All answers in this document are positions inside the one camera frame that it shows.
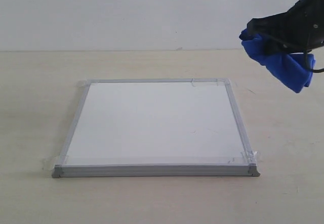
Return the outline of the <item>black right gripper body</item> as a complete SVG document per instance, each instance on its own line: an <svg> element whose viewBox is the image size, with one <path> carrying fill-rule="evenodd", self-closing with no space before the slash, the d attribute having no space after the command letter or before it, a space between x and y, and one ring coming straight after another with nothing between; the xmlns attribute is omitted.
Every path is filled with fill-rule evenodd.
<svg viewBox="0 0 324 224"><path fill-rule="evenodd" d="M284 13L283 50L288 53L323 47L323 0L299 0Z"/></svg>

